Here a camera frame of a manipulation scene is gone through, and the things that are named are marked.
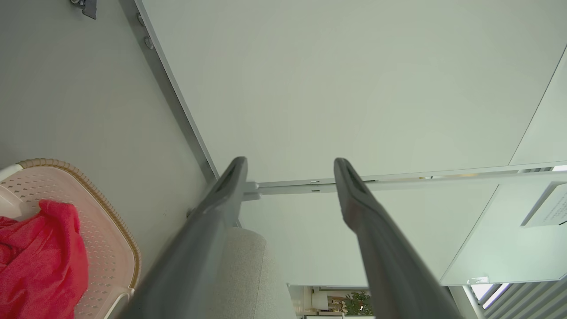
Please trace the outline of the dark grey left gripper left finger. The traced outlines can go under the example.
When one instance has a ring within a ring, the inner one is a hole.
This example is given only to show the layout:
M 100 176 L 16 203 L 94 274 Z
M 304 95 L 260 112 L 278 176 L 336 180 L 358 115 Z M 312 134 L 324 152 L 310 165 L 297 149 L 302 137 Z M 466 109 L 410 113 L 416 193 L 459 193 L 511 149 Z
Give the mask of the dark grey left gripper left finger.
M 248 173 L 245 157 L 228 165 L 156 259 L 117 319 L 206 319 L 207 297 L 237 220 Z

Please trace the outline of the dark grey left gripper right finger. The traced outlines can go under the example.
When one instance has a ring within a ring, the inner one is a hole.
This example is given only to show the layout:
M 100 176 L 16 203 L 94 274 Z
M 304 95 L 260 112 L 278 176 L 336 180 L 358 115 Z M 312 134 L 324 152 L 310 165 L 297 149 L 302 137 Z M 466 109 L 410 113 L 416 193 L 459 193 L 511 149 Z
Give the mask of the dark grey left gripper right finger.
M 342 216 L 356 234 L 376 319 L 463 319 L 387 210 L 345 158 L 334 160 Z

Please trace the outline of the red cloth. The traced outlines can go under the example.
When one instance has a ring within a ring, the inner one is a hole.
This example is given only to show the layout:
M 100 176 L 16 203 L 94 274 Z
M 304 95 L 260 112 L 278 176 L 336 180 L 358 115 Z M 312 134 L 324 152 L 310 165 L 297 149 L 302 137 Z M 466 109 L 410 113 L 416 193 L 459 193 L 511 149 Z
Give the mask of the red cloth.
M 74 319 L 88 258 L 73 204 L 41 200 L 38 214 L 0 217 L 0 319 Z

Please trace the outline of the light grey fabric sofa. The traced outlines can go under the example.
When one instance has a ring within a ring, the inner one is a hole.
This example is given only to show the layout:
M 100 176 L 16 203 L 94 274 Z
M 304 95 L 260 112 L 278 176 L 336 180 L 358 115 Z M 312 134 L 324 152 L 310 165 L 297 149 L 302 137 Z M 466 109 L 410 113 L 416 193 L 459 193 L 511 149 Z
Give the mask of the light grey fabric sofa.
M 229 228 L 207 319 L 297 319 L 278 263 L 263 236 Z

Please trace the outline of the green potted plant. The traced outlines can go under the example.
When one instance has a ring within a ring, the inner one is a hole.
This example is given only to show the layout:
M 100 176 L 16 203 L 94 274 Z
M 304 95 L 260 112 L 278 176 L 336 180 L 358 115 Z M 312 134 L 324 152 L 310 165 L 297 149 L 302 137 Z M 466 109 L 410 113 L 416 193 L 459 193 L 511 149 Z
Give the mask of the green potted plant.
M 373 316 L 370 295 L 366 291 L 354 291 L 343 300 L 343 311 L 347 316 Z

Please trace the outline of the cream perforated laundry basket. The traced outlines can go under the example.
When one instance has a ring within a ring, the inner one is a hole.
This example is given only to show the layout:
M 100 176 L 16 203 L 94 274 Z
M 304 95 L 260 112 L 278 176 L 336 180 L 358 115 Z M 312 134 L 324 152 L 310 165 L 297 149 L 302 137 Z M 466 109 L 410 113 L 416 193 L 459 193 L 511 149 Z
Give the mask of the cream perforated laundry basket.
M 70 163 L 35 158 L 0 169 L 0 216 L 30 218 L 42 199 L 68 202 L 78 211 L 89 285 L 75 306 L 75 319 L 116 319 L 140 280 L 140 249 L 125 222 Z

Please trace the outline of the grey window blinds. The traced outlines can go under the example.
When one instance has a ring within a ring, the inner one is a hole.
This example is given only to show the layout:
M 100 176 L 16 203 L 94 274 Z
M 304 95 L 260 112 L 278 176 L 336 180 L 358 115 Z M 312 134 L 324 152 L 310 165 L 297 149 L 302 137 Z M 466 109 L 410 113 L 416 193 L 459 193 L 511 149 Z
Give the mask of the grey window blinds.
M 567 276 L 508 284 L 483 311 L 485 319 L 567 319 Z

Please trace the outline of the white paper sign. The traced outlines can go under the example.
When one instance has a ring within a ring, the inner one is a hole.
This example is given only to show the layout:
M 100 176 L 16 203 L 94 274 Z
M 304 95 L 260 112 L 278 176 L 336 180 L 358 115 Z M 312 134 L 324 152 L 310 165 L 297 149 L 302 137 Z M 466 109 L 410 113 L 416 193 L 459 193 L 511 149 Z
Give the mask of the white paper sign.
M 567 222 L 567 182 L 551 182 L 527 214 L 525 228 L 560 226 Z

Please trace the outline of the dark grey caster wheel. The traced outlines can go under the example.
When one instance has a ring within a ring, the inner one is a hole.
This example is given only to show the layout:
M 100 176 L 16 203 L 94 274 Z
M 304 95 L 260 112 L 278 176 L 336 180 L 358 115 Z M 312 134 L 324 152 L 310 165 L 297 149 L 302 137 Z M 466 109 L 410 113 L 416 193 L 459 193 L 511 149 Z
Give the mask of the dark grey caster wheel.
M 79 8 L 84 16 L 97 19 L 97 0 L 69 0 L 69 2 Z

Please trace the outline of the grey metal partition rail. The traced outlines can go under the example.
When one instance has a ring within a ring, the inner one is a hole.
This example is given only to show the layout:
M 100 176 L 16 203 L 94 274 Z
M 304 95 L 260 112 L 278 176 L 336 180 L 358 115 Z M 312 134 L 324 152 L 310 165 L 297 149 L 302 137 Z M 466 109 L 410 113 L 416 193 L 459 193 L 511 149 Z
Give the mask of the grey metal partition rail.
M 441 187 L 452 184 L 504 184 L 567 180 L 567 161 L 526 165 L 494 166 L 480 169 L 367 175 L 361 180 L 371 191 Z M 260 200 L 267 195 L 322 194 L 337 191 L 337 178 L 247 182 L 244 200 Z

